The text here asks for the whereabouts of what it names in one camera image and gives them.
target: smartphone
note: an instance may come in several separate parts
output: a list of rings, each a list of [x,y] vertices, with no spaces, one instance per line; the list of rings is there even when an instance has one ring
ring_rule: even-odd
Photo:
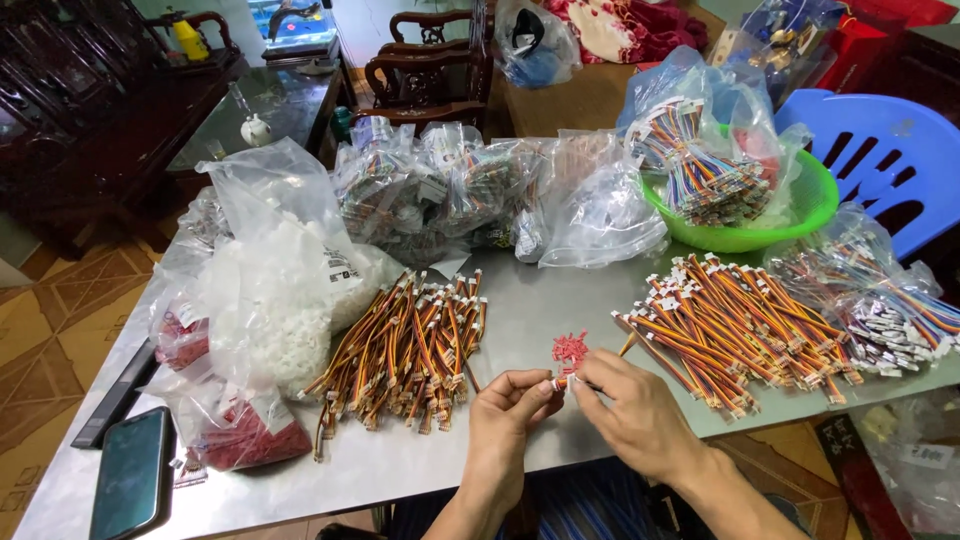
[[[173,493],[170,461],[175,440],[170,409],[165,406],[107,430],[90,540],[131,538],[166,520]]]

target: blue plastic chair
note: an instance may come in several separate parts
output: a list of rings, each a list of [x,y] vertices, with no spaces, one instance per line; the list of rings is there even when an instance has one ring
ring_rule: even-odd
[[[813,133],[810,154],[837,179],[841,201],[873,217],[904,211],[910,201],[923,205],[893,235],[897,258],[960,222],[960,130],[939,113],[895,97],[802,89],[777,112],[777,132],[797,122]]]

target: phone screen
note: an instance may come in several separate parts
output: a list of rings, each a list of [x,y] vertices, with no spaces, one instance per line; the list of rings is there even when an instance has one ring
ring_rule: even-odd
[[[164,463],[165,409],[156,408],[110,428],[104,440],[93,500],[90,540],[127,536],[159,513]]]

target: hand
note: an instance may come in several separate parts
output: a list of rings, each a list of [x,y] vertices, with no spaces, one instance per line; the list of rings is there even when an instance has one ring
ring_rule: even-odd
[[[461,489],[492,504],[501,520],[523,493],[527,433],[564,406],[564,394],[553,391],[550,376],[547,369],[503,372],[470,406]]]
[[[571,379],[580,408],[630,468],[676,487],[706,457],[709,447],[690,430],[660,377],[603,349],[588,353],[576,375],[613,400],[607,407],[589,386]]]

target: fish tank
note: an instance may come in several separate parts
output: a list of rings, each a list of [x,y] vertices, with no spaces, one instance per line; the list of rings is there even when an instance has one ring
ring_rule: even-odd
[[[267,44],[263,59],[330,58],[337,41],[332,0],[247,0]]]

